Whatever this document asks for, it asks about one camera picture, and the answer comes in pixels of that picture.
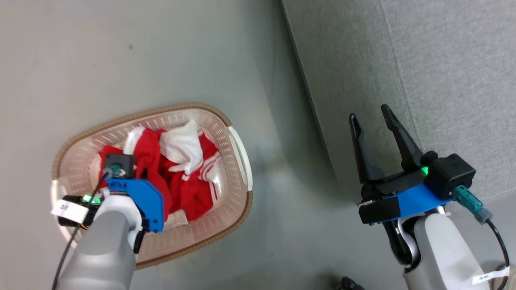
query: laundry basket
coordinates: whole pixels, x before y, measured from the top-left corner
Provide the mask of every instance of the laundry basket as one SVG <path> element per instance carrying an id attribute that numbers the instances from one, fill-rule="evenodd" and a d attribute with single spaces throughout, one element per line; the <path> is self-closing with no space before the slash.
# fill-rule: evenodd
<path id="1" fill-rule="evenodd" d="M 187 225 L 165 226 L 162 233 L 146 234 L 136 268 L 169 261 L 232 233 L 251 209 L 251 167 L 244 145 L 229 119 L 205 104 L 188 103 L 149 110 L 99 125 L 73 137 L 62 146 L 54 160 L 50 190 L 52 206 L 64 195 L 82 196 L 93 191 L 101 170 L 98 152 L 105 145 L 123 143 L 127 133 L 137 126 L 168 130 L 190 120 L 199 124 L 219 150 L 221 197 L 208 213 Z M 69 239 L 73 228 L 59 227 L 65 239 Z M 73 247 L 82 235 L 83 232 L 77 234 Z"/>

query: gray floor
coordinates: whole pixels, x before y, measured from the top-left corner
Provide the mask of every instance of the gray floor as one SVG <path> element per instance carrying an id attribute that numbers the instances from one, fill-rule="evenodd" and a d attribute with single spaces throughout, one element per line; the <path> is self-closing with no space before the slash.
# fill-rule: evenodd
<path id="1" fill-rule="evenodd" d="M 382 228 L 360 223 L 325 159 L 280 6 L 202 2 L 0 2 L 0 288 L 51 284 L 65 245 L 49 203 L 61 144 L 187 101 L 218 107 L 239 131 L 253 208 L 225 239 L 136 272 L 132 289 L 327 289 L 343 274 L 368 289 L 406 288 Z M 499 219 L 512 218 L 498 203 Z M 479 260 L 498 260 L 488 229 L 463 216 Z M 499 229 L 514 246 L 510 223 Z"/>

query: clothing tag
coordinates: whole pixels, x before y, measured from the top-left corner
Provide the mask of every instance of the clothing tag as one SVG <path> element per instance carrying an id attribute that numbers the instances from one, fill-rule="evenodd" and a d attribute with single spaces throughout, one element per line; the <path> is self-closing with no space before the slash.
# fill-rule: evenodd
<path id="1" fill-rule="evenodd" d="M 473 277 L 473 285 L 478 284 L 483 281 L 488 281 L 493 278 L 503 277 L 503 276 L 509 276 L 509 266 L 507 268 L 500 270 L 500 271 L 494 271 L 487 274 L 482 274 Z"/>
<path id="2" fill-rule="evenodd" d="M 186 218 L 186 214 L 184 210 L 178 210 L 168 217 L 169 219 L 172 219 L 172 226 L 178 227 L 180 225 L 188 224 L 188 219 Z"/>
<path id="3" fill-rule="evenodd" d="M 57 201 L 51 213 L 58 217 L 73 220 L 77 223 L 83 223 L 88 211 L 89 210 L 82 205 L 60 199 Z"/>

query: cable connector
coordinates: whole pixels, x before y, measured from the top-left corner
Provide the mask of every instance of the cable connector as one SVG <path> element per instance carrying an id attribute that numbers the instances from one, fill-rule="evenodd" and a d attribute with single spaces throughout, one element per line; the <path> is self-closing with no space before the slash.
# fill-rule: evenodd
<path id="1" fill-rule="evenodd" d="M 102 174 L 106 174 L 106 179 L 113 178 L 113 169 L 106 167 L 102 170 Z"/>
<path id="2" fill-rule="evenodd" d="M 483 207 L 483 203 L 469 191 L 464 185 L 457 186 L 452 192 L 453 198 L 462 206 L 467 208 L 480 224 L 493 217 L 493 214 Z"/>

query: green led light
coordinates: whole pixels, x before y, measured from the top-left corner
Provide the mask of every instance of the green led light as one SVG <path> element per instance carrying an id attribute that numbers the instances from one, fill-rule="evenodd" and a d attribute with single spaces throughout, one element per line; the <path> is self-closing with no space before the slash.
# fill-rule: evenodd
<path id="1" fill-rule="evenodd" d="M 84 202 L 89 202 L 91 199 L 91 196 L 89 195 L 85 195 L 83 196 L 83 201 Z M 94 201 L 91 202 L 92 204 L 100 204 L 100 199 L 95 199 Z"/>
<path id="2" fill-rule="evenodd" d="M 428 167 L 421 167 L 421 171 L 425 174 L 425 176 L 428 175 Z"/>

